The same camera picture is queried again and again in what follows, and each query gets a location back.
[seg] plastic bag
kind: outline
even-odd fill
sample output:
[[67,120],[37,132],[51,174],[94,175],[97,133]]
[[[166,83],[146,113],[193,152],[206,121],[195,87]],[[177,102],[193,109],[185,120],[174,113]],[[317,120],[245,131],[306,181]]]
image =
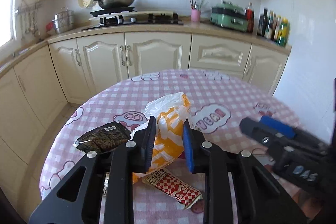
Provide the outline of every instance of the plastic bag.
[[[182,92],[166,95],[146,105],[144,115],[147,119],[154,116],[157,123],[152,164],[147,174],[172,163],[184,151],[183,124],[187,118],[191,122],[190,106],[187,96]],[[136,131],[147,126],[148,122],[141,124],[133,130],[131,138]],[[133,183],[147,174],[133,173]]]

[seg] pink checkered tablecloth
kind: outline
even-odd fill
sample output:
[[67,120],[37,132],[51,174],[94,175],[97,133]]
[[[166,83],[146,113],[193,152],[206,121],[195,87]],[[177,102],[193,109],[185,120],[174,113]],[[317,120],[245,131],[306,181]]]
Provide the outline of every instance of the pink checkered tablecloth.
[[[42,169],[42,198],[84,155],[73,147],[78,137],[112,121],[119,121],[132,131],[146,122],[143,111],[148,102],[176,92],[187,95],[192,104],[193,122],[201,128],[205,139],[233,153],[243,149],[251,152],[255,148],[265,150],[239,130],[241,119],[247,116],[260,119],[262,115],[269,115],[290,125],[299,125],[298,117],[286,105],[258,88],[218,71],[165,70],[140,75],[119,82],[92,97],[67,121],[57,135]],[[184,182],[204,190],[203,174],[190,174],[184,160],[177,159],[167,169]],[[279,182],[290,195],[298,190],[283,179],[279,179]],[[134,219],[138,224],[202,223],[203,214],[183,210],[174,198],[141,181],[133,185],[133,202]],[[101,221],[104,205],[105,199],[102,201]]]

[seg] metal screw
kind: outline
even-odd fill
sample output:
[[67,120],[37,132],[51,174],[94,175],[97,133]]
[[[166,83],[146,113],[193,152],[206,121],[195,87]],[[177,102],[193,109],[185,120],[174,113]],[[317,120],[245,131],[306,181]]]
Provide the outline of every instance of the metal screw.
[[266,143],[268,143],[269,138],[268,138],[268,137],[265,137],[265,138],[263,138],[261,141],[263,142],[263,144],[266,144]]
[[241,155],[242,155],[243,157],[245,157],[245,158],[248,158],[248,157],[251,156],[251,152],[248,151],[248,150],[243,150],[243,151],[241,152]]
[[94,157],[96,157],[97,152],[96,151],[90,151],[86,155],[87,155],[88,158],[94,158]]
[[128,141],[126,143],[126,147],[128,147],[128,148],[134,147],[136,145],[137,145],[137,143],[135,141]]
[[203,143],[202,143],[202,146],[203,146],[204,148],[210,148],[210,147],[212,146],[212,143],[211,143],[211,142],[203,142]]

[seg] red and white snack wrapper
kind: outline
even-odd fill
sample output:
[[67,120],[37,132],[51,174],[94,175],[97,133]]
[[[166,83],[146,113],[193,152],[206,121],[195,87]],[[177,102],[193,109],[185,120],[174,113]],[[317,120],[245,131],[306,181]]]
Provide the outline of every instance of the red and white snack wrapper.
[[202,198],[202,193],[199,190],[181,181],[165,168],[151,173],[143,178],[142,182],[176,198],[180,204],[184,205],[185,209],[191,208],[196,201]]

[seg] cabinet handle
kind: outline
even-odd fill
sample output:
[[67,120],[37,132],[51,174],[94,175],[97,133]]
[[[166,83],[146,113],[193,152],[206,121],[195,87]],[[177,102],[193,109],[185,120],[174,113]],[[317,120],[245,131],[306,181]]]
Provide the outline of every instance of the cabinet handle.
[[26,88],[25,88],[25,85],[22,82],[21,76],[19,75],[17,78],[19,79],[19,82],[20,82],[20,85],[22,86],[23,91],[26,92]]
[[120,46],[121,64],[122,64],[123,66],[125,66],[125,62],[124,62],[124,60],[123,60],[123,49],[124,49],[124,47],[123,47],[123,46]]
[[249,64],[248,64],[248,68],[246,69],[245,75],[249,74],[251,67],[252,67],[252,56],[249,59]]
[[81,66],[81,63],[78,61],[79,52],[78,52],[77,49],[75,49],[75,53],[76,53],[76,61],[77,61],[78,65]]
[[126,49],[127,49],[126,58],[127,58],[127,63],[128,63],[129,66],[132,65],[131,60],[130,60],[130,58],[129,58],[129,49],[130,49],[130,48],[131,48],[131,46],[130,46],[130,45],[127,45],[127,47],[126,47]]

